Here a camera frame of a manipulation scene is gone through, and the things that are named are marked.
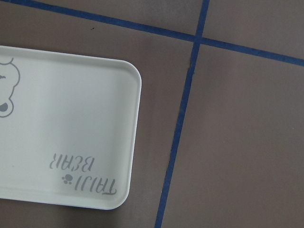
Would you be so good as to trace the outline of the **white bear tray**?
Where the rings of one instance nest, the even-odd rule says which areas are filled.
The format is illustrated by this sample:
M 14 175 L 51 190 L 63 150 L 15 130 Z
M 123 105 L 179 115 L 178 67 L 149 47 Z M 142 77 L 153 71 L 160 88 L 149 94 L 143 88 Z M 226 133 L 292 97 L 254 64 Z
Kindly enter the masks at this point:
M 1 198 L 121 206 L 141 87 L 127 61 L 1 46 Z

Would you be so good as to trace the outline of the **blue tape line crosswise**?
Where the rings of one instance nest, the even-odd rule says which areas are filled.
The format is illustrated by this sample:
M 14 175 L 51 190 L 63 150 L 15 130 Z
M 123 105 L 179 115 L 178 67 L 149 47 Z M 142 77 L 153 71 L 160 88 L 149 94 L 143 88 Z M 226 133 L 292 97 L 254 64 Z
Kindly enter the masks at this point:
M 43 2 L 35 1 L 35 0 L 8 0 L 6 1 L 10 4 L 16 4 L 23 7 L 30 7 L 38 10 L 45 10 L 49 12 L 59 13 L 67 16 L 72 16 L 81 19 L 87 19 L 91 21 L 96 21 L 100 23 L 105 23 L 109 25 L 119 26 L 122 28 L 142 31 L 146 33 L 151 33 L 155 35 L 165 36 L 169 38 L 174 38 L 183 41 L 195 42 L 198 41 L 201 45 L 207 45 L 214 48 L 221 48 L 225 50 L 230 50 L 238 53 L 248 54 L 251 56 L 257 56 L 267 59 L 272 59 L 275 61 L 285 62 L 292 65 L 303 66 L 304 60 L 301 58 L 291 57 L 283 54 L 278 54 L 274 52 L 269 52 L 265 50 L 260 50 L 252 47 L 246 47 L 242 45 L 237 45 L 233 43 L 228 43 L 224 41 L 219 41 L 215 39 L 199 37 L 197 35 L 191 35 L 187 33 L 177 32 L 170 29 L 145 25 L 141 23 L 131 22 L 123 19 L 117 19 L 113 17 L 108 17 L 104 15 L 89 13 L 81 10 L 49 5 Z

